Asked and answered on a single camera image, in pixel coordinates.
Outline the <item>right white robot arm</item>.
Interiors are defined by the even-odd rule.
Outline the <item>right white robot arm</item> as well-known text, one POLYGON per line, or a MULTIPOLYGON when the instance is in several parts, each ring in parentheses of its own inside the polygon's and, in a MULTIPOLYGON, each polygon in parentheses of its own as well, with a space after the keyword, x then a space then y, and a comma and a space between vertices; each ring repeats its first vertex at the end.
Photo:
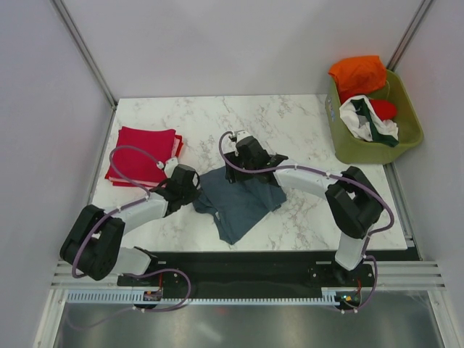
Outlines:
POLYGON ((331 272, 333 279, 346 286, 358 277, 357 266, 365 257, 369 234, 387 210, 385 201, 360 168, 350 166, 332 174, 301 165, 285 155, 269 154, 244 130, 225 132, 220 137, 219 151, 230 183, 256 179, 324 199, 341 231, 331 272))

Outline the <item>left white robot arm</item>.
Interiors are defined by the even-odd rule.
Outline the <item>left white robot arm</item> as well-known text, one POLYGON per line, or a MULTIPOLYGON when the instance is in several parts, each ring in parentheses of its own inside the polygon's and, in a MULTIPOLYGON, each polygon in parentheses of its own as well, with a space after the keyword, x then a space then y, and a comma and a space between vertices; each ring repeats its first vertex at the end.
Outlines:
POLYGON ((199 175, 192 167, 175 165, 171 174, 148 195, 108 210, 85 206, 74 222, 59 256, 72 266, 72 276, 106 278, 123 260, 123 236, 146 223, 166 218, 199 197, 199 175))

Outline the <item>blue grey t shirt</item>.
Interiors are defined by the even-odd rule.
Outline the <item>blue grey t shirt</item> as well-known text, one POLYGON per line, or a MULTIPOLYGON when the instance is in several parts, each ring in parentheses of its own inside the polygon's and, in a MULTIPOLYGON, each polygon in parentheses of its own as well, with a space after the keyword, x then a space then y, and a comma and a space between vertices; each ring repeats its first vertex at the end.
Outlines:
POLYGON ((200 195, 193 206, 196 212, 213 217, 220 240, 234 245, 285 202, 282 188, 256 178, 229 183, 221 167, 200 176, 200 195))

